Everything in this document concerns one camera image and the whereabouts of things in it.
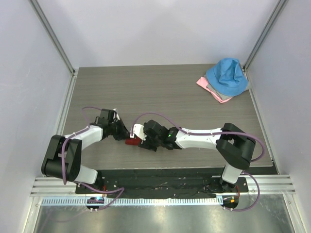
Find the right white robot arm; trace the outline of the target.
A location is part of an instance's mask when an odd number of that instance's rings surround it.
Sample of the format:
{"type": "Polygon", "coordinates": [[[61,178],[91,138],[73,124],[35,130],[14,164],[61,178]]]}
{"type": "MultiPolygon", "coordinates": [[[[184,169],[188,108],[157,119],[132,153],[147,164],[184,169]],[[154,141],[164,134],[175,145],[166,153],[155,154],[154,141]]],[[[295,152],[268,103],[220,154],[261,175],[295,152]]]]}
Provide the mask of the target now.
{"type": "Polygon", "coordinates": [[[158,147],[168,150],[199,148],[216,150],[226,161],[219,180],[220,188],[226,192],[237,186],[241,173],[250,167],[256,141],[231,123],[213,130],[190,130],[172,127],[167,129],[154,120],[135,124],[132,133],[141,142],[139,147],[157,151],[158,147]]]}

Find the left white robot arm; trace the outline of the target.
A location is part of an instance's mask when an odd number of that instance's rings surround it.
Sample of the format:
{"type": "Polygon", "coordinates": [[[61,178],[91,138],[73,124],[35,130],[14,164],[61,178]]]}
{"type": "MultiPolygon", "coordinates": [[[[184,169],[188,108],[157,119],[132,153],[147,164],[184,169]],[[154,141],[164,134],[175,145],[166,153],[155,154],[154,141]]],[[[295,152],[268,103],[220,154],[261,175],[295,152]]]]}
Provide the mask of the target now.
{"type": "Polygon", "coordinates": [[[92,193],[100,193],[104,187],[102,175],[81,165],[82,151],[109,136],[121,141],[128,139],[130,133],[116,109],[101,109],[95,121],[85,128],[72,134],[51,137],[41,166],[42,174],[62,179],[64,183],[84,183],[92,193]]]}

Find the red cloth napkin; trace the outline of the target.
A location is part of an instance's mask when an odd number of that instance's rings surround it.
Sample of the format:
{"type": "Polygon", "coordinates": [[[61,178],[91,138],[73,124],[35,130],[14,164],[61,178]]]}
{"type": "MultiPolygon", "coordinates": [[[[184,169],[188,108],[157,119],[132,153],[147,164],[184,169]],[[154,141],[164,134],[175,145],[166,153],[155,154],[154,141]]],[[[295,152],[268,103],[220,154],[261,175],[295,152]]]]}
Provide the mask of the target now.
{"type": "Polygon", "coordinates": [[[132,146],[138,146],[141,143],[140,138],[127,138],[125,140],[125,144],[132,145],[132,146]]]}

